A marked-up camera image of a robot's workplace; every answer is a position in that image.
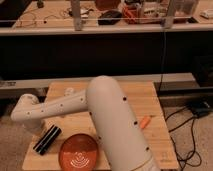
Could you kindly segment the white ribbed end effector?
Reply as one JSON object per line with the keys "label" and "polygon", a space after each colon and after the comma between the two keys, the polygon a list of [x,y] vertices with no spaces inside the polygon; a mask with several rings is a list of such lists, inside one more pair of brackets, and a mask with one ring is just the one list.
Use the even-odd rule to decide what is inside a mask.
{"label": "white ribbed end effector", "polygon": [[39,136],[45,130],[45,122],[42,119],[27,120],[23,122],[23,127],[31,134]]}

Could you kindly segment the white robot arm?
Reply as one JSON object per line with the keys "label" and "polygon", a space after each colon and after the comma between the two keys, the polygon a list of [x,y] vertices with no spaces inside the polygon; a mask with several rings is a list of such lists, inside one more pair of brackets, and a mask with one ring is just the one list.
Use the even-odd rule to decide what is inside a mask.
{"label": "white robot arm", "polygon": [[85,111],[90,113],[112,171],[160,171],[127,96],[112,77],[95,77],[84,90],[44,103],[24,94],[11,119],[36,133],[44,118]]}

